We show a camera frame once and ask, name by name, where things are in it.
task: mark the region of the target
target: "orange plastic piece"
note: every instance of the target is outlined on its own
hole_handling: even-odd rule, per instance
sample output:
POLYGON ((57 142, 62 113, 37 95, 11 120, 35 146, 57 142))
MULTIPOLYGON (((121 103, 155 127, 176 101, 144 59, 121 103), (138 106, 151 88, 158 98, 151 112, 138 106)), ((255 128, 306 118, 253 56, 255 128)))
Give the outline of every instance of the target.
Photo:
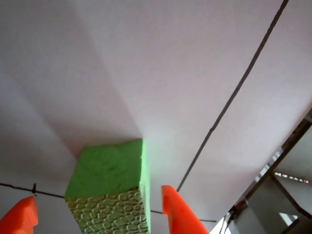
POLYGON ((1 234, 33 234, 38 212, 33 196, 19 201, 0 221, 1 234))
POLYGON ((209 234, 172 186, 163 185, 161 192, 163 214, 168 216, 170 234, 209 234))

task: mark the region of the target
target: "green block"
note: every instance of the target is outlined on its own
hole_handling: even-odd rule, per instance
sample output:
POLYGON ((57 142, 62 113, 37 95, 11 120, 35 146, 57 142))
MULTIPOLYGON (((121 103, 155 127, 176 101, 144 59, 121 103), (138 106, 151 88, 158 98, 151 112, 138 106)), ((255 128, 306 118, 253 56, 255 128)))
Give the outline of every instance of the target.
POLYGON ((83 233, 150 233, 150 180, 143 140, 82 151, 65 201, 83 233))

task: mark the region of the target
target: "cable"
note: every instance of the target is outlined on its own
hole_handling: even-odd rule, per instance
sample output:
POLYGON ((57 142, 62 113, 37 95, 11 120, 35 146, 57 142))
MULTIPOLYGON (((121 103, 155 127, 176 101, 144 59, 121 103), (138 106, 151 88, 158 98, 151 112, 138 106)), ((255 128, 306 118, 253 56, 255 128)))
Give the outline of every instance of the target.
POLYGON ((221 234, 221 232, 222 232, 222 229, 223 229, 223 226, 224 226, 224 223, 225 223, 225 218, 226 218, 226 216, 227 216, 227 214, 224 216, 224 218, 223 218, 223 222, 222 222, 222 226, 221 226, 221 229, 220 229, 220 232, 219 232, 219 234, 221 234))
POLYGON ((227 223, 227 225, 226 225, 226 227, 225 227, 225 229, 224 229, 224 234, 226 233, 226 230, 229 228, 229 225, 230 225, 230 223, 231 223, 231 218, 232 218, 232 215, 230 216, 230 218, 229 218, 229 220, 228 220, 228 223, 227 223))
POLYGON ((245 80, 247 79, 250 71, 252 70, 252 68, 255 65, 255 62, 257 61, 262 49, 264 48, 265 44, 267 43, 267 40, 269 39, 269 36, 271 34, 271 32, 273 31, 278 19, 280 18, 280 16, 282 15, 282 12, 284 11, 287 3, 289 0, 284 0, 279 8, 279 10, 277 11, 276 15, 274 16, 273 21, 271 22, 266 34, 264 35, 264 38, 262 39, 257 51, 255 52, 249 66, 247 67, 242 79, 239 81, 238 85, 236 86, 235 90, 233 91, 232 95, 230 96, 230 98, 228 99, 228 101, 226 102, 225 106, 223 107, 221 113, 219 114, 218 118, 216 119, 216 121, 214 122, 213 126, 211 127, 211 129, 209 130, 209 132, 207 133, 204 141, 201 143, 195 157, 193 158, 189 168, 187 169, 181 183, 179 184, 178 188, 176 189, 178 192, 180 191, 182 185, 184 184, 186 178, 188 177, 189 173, 191 172, 191 169, 193 168, 194 164, 196 163, 201 151, 203 150, 204 146, 206 145, 207 141, 209 140, 211 134, 213 133, 213 131, 217 128, 217 126, 219 125, 221 119, 223 118, 224 114, 227 112, 229 106, 231 105, 231 103, 233 102, 234 98, 236 97, 238 91, 240 90, 240 88, 243 86, 243 83, 245 82, 245 80))

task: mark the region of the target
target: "green foam block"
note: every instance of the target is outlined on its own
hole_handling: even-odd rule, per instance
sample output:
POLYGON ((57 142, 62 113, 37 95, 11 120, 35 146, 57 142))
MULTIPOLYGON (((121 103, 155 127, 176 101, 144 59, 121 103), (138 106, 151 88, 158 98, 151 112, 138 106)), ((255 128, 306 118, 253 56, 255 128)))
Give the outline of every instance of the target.
POLYGON ((143 140, 86 147, 65 193, 84 234, 150 233, 149 199, 143 140))

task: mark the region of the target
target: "textured block side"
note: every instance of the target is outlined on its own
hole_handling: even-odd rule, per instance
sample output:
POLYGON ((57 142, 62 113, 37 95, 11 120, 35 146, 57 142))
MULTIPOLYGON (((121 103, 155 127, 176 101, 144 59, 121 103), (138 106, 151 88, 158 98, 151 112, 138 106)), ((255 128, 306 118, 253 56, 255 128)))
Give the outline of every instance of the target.
POLYGON ((83 234, 150 233, 138 187, 89 198, 66 197, 65 201, 83 234))

